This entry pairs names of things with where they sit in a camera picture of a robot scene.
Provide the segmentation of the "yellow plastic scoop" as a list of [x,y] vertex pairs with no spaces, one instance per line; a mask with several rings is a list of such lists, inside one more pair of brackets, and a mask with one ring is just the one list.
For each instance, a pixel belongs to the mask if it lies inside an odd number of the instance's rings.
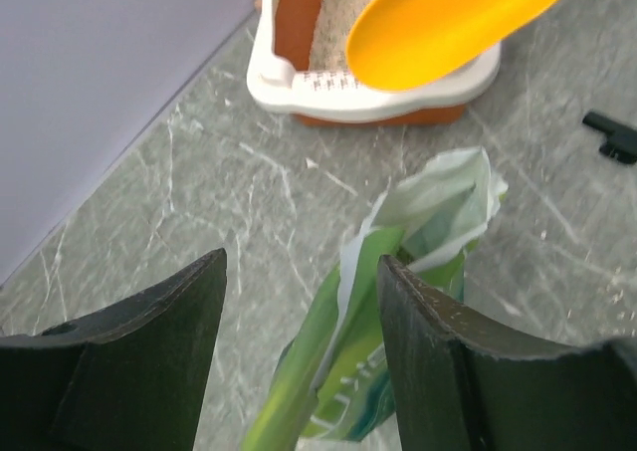
[[558,0],[370,0],[345,44],[364,85],[398,92],[463,67]]

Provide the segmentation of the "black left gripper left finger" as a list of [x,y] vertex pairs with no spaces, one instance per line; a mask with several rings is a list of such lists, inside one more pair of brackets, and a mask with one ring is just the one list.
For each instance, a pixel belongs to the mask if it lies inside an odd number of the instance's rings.
[[217,249],[101,310],[2,338],[2,448],[192,449],[226,287]]

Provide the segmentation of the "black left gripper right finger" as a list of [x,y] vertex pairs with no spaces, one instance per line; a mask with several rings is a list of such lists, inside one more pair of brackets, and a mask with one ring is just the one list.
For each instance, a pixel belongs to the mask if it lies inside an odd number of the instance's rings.
[[632,450],[636,341],[537,338],[425,285],[397,259],[377,290],[405,450]]

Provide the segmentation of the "green litter bag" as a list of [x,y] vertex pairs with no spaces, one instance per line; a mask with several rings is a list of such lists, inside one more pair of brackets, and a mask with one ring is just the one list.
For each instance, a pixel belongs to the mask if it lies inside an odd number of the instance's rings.
[[377,302],[379,259],[464,297],[464,264],[508,189],[479,146],[441,152],[387,188],[340,250],[283,350],[246,450],[293,450],[303,438],[359,442],[394,413]]

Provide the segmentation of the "black bag clip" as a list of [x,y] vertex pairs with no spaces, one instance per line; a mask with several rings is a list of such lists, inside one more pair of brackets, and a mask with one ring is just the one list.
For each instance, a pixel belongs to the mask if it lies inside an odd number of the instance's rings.
[[582,123],[605,135],[599,152],[624,165],[636,163],[636,128],[595,111],[588,112]]

